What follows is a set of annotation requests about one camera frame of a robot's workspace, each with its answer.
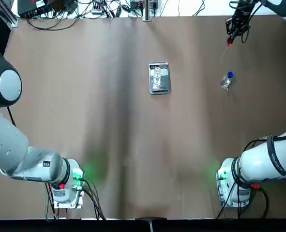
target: blue bottle cap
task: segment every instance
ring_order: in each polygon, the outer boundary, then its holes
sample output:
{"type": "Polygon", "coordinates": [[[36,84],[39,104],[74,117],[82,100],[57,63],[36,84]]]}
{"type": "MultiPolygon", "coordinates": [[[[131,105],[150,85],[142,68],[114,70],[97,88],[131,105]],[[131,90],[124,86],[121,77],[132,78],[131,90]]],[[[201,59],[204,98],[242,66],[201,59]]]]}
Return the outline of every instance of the blue bottle cap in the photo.
{"type": "Polygon", "coordinates": [[[233,72],[228,72],[228,78],[232,78],[233,77],[233,72]]]}

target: plastic bottle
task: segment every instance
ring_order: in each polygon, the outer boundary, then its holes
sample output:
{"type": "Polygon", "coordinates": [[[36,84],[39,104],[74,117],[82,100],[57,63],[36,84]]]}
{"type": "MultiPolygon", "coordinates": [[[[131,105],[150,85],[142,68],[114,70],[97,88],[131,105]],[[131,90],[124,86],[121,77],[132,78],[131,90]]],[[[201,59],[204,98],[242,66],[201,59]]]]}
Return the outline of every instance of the plastic bottle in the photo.
{"type": "Polygon", "coordinates": [[[228,72],[223,78],[220,83],[221,88],[228,90],[229,85],[231,84],[232,78],[234,74],[233,72],[228,72]]]}

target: cable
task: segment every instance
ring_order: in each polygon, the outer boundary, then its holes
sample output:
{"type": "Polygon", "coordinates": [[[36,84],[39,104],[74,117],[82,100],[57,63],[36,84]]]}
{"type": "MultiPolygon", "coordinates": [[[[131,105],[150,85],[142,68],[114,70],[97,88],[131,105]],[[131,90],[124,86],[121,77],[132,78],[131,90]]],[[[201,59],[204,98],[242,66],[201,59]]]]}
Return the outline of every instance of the cable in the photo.
{"type": "Polygon", "coordinates": [[[51,191],[51,188],[50,188],[50,186],[47,186],[48,184],[47,183],[45,183],[45,187],[46,187],[46,191],[47,191],[47,195],[48,195],[48,202],[47,202],[47,208],[46,208],[46,220],[48,221],[48,218],[47,218],[47,215],[48,215],[48,203],[50,203],[50,207],[51,207],[51,210],[52,210],[52,212],[53,212],[53,214],[54,214],[54,219],[56,219],[56,217],[55,217],[55,207],[54,207],[54,205],[53,205],[53,195],[52,195],[52,191],[51,191]]]}
{"type": "Polygon", "coordinates": [[[244,40],[244,34],[245,32],[243,33],[243,35],[241,36],[241,42],[244,44],[247,42],[247,39],[248,39],[248,35],[249,35],[249,29],[250,29],[250,20],[254,17],[255,13],[262,7],[263,5],[260,4],[257,9],[251,14],[251,16],[249,17],[248,21],[247,21],[247,29],[246,29],[246,32],[247,32],[247,35],[246,35],[246,38],[244,40]]]}
{"type": "Polygon", "coordinates": [[[243,152],[246,151],[247,148],[248,148],[248,147],[250,146],[250,144],[252,144],[252,143],[266,142],[266,141],[267,141],[266,139],[254,139],[254,140],[250,141],[250,142],[246,145],[246,147],[244,148],[243,152]]]}
{"type": "Polygon", "coordinates": [[[74,23],[72,23],[71,25],[69,25],[69,26],[67,26],[67,27],[64,27],[64,28],[54,29],[54,27],[56,27],[56,26],[62,21],[62,19],[64,18],[65,11],[63,11],[63,15],[61,16],[61,19],[60,19],[55,25],[53,25],[53,26],[51,26],[51,27],[48,27],[48,28],[41,28],[41,27],[35,26],[35,25],[33,25],[33,24],[30,22],[30,19],[27,19],[27,23],[28,23],[28,25],[30,25],[31,27],[33,27],[33,28],[35,28],[35,29],[38,29],[38,30],[48,30],[48,31],[65,30],[65,29],[68,29],[68,28],[72,27],[72,26],[78,21],[78,19],[79,19],[80,17],[85,18],[84,16],[89,13],[89,12],[87,12],[87,9],[88,9],[88,7],[89,7],[92,3],[93,3],[93,0],[91,0],[89,3],[87,3],[87,7],[86,7],[86,9],[82,12],[82,14],[78,14],[78,13],[76,12],[77,16],[75,17],[76,20],[74,21],[74,23]]]}
{"type": "Polygon", "coordinates": [[[220,217],[222,211],[225,209],[226,204],[228,203],[229,198],[230,198],[230,195],[231,195],[231,193],[232,193],[232,191],[233,191],[233,187],[234,187],[235,184],[236,184],[236,181],[237,181],[237,179],[234,180],[234,183],[233,183],[233,185],[232,185],[232,187],[231,187],[231,189],[230,189],[230,192],[229,192],[229,195],[228,195],[228,197],[227,197],[227,199],[226,199],[226,202],[225,202],[225,204],[222,206],[222,208],[221,208],[221,210],[220,210],[218,216],[216,217],[216,219],[218,219],[218,218],[220,217]]]}
{"type": "Polygon", "coordinates": [[[232,9],[237,9],[237,10],[241,10],[241,9],[245,9],[245,8],[247,8],[247,7],[251,7],[251,6],[254,6],[254,5],[256,5],[256,3],[249,3],[249,4],[245,4],[244,3],[244,6],[241,6],[241,7],[235,7],[235,6],[232,6],[232,4],[239,4],[239,3],[242,3],[242,2],[240,2],[240,1],[230,1],[229,2],[229,6],[232,8],[232,9]]]}
{"type": "Polygon", "coordinates": [[[205,0],[202,0],[202,4],[197,12],[195,12],[192,16],[197,16],[201,11],[205,9],[205,0]]]}
{"type": "Polygon", "coordinates": [[[103,220],[106,220],[106,218],[104,217],[103,213],[100,212],[100,209],[99,209],[97,203],[95,202],[93,195],[91,195],[91,194],[89,193],[89,191],[87,191],[85,188],[82,188],[82,191],[84,191],[84,192],[90,197],[90,199],[91,199],[92,202],[93,202],[94,207],[96,208],[96,210],[97,210],[97,212],[99,213],[99,215],[101,216],[101,218],[102,218],[103,220]]]}
{"type": "Polygon", "coordinates": [[[237,184],[237,195],[238,195],[238,219],[240,219],[240,187],[239,185],[237,184]]]}
{"type": "Polygon", "coordinates": [[[15,124],[13,115],[12,115],[12,111],[11,111],[11,109],[9,108],[9,106],[7,107],[7,111],[8,111],[9,117],[11,117],[12,124],[13,124],[15,127],[17,127],[16,124],[15,124]]]}
{"type": "Polygon", "coordinates": [[[168,0],[166,0],[166,2],[165,2],[165,4],[164,4],[164,7],[163,7],[163,9],[162,9],[161,14],[160,14],[159,17],[161,17],[161,15],[162,15],[162,13],[163,13],[163,11],[164,11],[164,8],[166,7],[167,2],[168,2],[168,0]]]}
{"type": "Polygon", "coordinates": [[[250,193],[250,198],[249,198],[249,203],[248,206],[245,209],[241,209],[240,211],[240,217],[250,208],[250,205],[252,204],[255,196],[257,193],[257,189],[251,188],[251,193],[250,193]]]}
{"type": "Polygon", "coordinates": [[[264,209],[264,212],[261,218],[266,218],[266,216],[268,215],[269,209],[270,209],[270,200],[269,200],[267,193],[265,192],[263,188],[258,188],[258,191],[262,192],[265,197],[265,209],[264,209]]]}
{"type": "Polygon", "coordinates": [[[96,199],[96,202],[97,202],[97,205],[98,205],[98,209],[99,209],[99,214],[101,214],[103,216],[102,218],[104,218],[104,214],[103,214],[103,211],[102,211],[102,208],[101,208],[101,204],[100,204],[100,200],[99,200],[99,193],[98,193],[98,190],[96,189],[95,184],[93,182],[91,182],[93,187],[94,187],[94,190],[95,190],[95,193],[94,193],[92,188],[91,188],[91,186],[90,186],[90,184],[89,184],[89,182],[87,180],[85,180],[85,179],[83,179],[83,181],[88,185],[88,188],[90,189],[91,194],[95,196],[95,199],[96,199]]]}

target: power strip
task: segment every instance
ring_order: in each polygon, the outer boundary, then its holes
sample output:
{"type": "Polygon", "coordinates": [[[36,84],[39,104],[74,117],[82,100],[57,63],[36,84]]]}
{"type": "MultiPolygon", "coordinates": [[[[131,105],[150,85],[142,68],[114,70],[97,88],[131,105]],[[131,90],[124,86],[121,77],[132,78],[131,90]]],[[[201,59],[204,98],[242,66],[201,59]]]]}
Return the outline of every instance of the power strip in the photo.
{"type": "Polygon", "coordinates": [[[103,13],[104,12],[102,10],[102,7],[98,3],[94,2],[93,3],[93,8],[91,9],[91,14],[93,14],[93,15],[102,15],[103,13]]]}

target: brown table surface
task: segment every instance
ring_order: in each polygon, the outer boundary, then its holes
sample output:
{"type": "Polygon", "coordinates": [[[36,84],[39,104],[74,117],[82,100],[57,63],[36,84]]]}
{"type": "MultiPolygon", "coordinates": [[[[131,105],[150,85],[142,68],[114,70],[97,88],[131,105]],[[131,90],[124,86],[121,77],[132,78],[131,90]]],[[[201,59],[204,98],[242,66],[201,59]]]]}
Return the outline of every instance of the brown table surface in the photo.
{"type": "MultiPolygon", "coordinates": [[[[221,64],[225,18],[85,19],[54,32],[20,21],[5,54],[23,81],[12,107],[17,126],[30,145],[93,167],[87,175],[107,218],[216,217],[222,161],[254,138],[286,131],[286,23],[254,17],[247,43],[237,39],[221,64]],[[149,93],[151,61],[169,63],[169,95],[149,93]],[[225,91],[228,71],[235,80],[225,91]]],[[[286,180],[262,186],[268,217],[286,218],[286,180]]],[[[41,183],[0,174],[0,219],[44,218],[44,192],[41,183]]],[[[258,194],[244,216],[260,217],[264,205],[258,194]]],[[[67,217],[94,217],[90,200],[67,217]]]]}

